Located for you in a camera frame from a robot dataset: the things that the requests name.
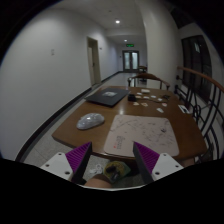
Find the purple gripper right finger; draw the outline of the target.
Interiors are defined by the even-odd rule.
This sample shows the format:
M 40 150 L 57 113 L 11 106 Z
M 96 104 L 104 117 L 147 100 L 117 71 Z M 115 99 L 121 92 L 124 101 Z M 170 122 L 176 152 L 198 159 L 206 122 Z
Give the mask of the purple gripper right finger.
M 150 148 L 147 148 L 146 146 L 137 142 L 133 143 L 133 153 L 144 183 L 152 183 L 152 171 L 160 155 Z

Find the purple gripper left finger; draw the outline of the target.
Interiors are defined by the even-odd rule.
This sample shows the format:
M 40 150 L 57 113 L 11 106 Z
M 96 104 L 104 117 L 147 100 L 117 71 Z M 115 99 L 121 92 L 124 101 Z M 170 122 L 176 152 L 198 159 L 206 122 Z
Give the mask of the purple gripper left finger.
M 72 182 L 80 184 L 92 153 L 92 143 L 85 143 L 70 152 L 66 153 L 66 158 L 73 171 Z

